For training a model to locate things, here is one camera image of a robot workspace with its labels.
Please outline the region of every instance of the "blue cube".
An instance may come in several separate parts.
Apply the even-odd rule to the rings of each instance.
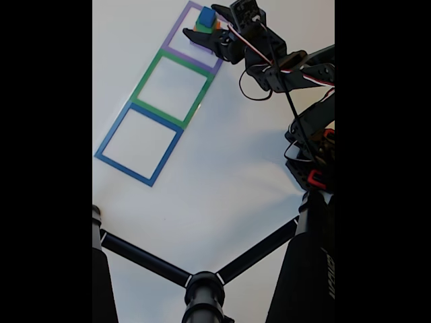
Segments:
[[[199,15],[199,23],[207,28],[212,28],[216,20],[216,11],[208,7],[204,7]]]

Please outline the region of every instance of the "blue tape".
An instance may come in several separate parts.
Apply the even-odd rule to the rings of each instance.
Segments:
[[[165,151],[162,159],[160,160],[159,164],[157,165],[156,169],[154,170],[154,173],[152,174],[151,178],[146,178],[142,175],[139,175],[137,172],[134,172],[133,170],[130,170],[129,168],[127,168],[127,167],[113,161],[112,159],[106,157],[105,155],[103,155],[103,151],[105,150],[106,146],[109,144],[109,141],[111,140],[112,136],[115,134],[115,131],[117,131],[118,127],[120,126],[121,122],[123,121],[124,117],[126,116],[126,114],[128,113],[128,111],[130,109],[132,109],[132,110],[134,110],[134,111],[136,111],[136,112],[138,112],[138,113],[164,125],[165,127],[169,128],[169,129],[172,129],[176,133],[173,140],[170,142],[169,147]],[[141,108],[137,104],[134,104],[131,101],[128,101],[126,103],[126,105],[124,106],[124,108],[121,110],[121,112],[120,112],[119,116],[117,117],[117,119],[115,120],[114,124],[110,128],[108,134],[103,139],[103,142],[99,146],[99,149],[97,150],[97,152],[94,154],[94,157],[96,157],[97,159],[100,159],[101,161],[107,163],[108,165],[111,165],[112,167],[122,171],[123,173],[126,173],[129,176],[132,176],[134,179],[136,179],[140,182],[143,182],[144,184],[147,184],[148,186],[153,186],[154,182],[157,180],[157,177],[160,175],[160,172],[162,171],[164,164],[166,164],[166,162],[168,161],[170,154],[174,150],[174,148],[175,148],[176,144],[178,143],[178,140],[180,139],[182,134],[183,134],[183,130],[179,126],[177,126],[176,124],[173,124],[173,123],[161,118],[157,114],[154,114],[153,112],[150,112],[144,108]]]

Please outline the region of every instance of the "purple tape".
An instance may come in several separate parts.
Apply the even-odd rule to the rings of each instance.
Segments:
[[[192,64],[194,64],[194,65],[196,65],[202,69],[205,69],[206,71],[209,71],[210,73],[215,75],[215,74],[217,74],[220,66],[222,66],[223,60],[218,59],[217,63],[214,65],[214,67],[211,67],[211,66],[206,65],[206,64],[204,64],[204,63],[202,63],[202,62],[200,62],[200,61],[198,61],[198,60],[196,60],[190,56],[187,56],[186,54],[178,52],[177,50],[169,47],[170,41],[174,38],[176,31],[180,28],[180,25],[182,24],[183,20],[186,18],[186,15],[189,13],[191,8],[196,8],[198,10],[202,10],[203,6],[198,5],[197,3],[194,3],[193,1],[189,1],[186,4],[183,12],[178,17],[174,27],[172,27],[171,31],[169,32],[168,37],[166,37],[166,39],[164,40],[161,48],[168,51],[168,52],[171,52],[172,54],[180,57],[181,59],[184,59],[185,61],[188,61],[188,62],[190,62],[190,63],[192,63]],[[217,15],[217,18],[219,20],[226,22],[225,19],[219,15]]]

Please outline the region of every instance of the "green square outline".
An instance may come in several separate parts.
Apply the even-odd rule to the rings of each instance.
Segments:
[[[170,59],[171,61],[174,61],[175,63],[182,65],[184,67],[187,67],[188,69],[191,69],[192,71],[199,73],[207,78],[207,81],[205,84],[203,84],[203,87],[201,88],[201,91],[197,95],[195,101],[193,102],[189,112],[187,113],[184,120],[179,120],[155,107],[152,105],[141,101],[137,98],[139,93],[141,93],[143,87],[147,83],[148,79],[150,78],[151,74],[153,73],[154,69],[156,68],[157,64],[160,62],[160,59],[162,57],[166,57],[167,59]],[[158,116],[162,117],[163,119],[166,119],[167,121],[172,122],[173,124],[176,124],[177,126],[181,127],[182,129],[186,129],[187,125],[189,124],[190,120],[192,119],[193,115],[196,113],[197,107],[202,102],[203,97],[207,93],[207,90],[209,89],[209,86],[211,85],[212,81],[214,80],[215,75],[211,74],[209,71],[206,71],[205,69],[202,69],[190,62],[184,61],[180,59],[179,57],[173,55],[170,52],[167,52],[164,49],[160,49],[157,54],[155,55],[153,61],[151,62],[150,66],[148,67],[147,71],[143,75],[141,81],[139,81],[138,85],[136,86],[135,90],[133,91],[130,101],[132,101],[134,104],[137,104],[141,108],[144,108],[146,110],[149,110],[150,112],[153,112],[154,114],[157,114]]]

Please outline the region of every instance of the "black metal rod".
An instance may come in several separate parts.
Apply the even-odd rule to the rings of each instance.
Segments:
[[[248,249],[244,254],[233,260],[225,267],[220,269],[217,274],[221,276],[224,284],[226,285],[232,279],[241,275],[244,271],[264,259],[267,255],[272,253],[275,249],[285,244],[287,241],[295,236],[296,223],[299,216],[287,222],[277,231],[267,236],[265,239]]]
[[[190,273],[187,271],[166,262],[145,250],[134,246],[133,244],[120,239],[109,232],[100,230],[102,240],[102,247],[112,252],[115,252],[119,256],[122,256],[139,266],[142,266],[159,276],[162,276],[181,287],[186,286],[186,282],[190,277]]]

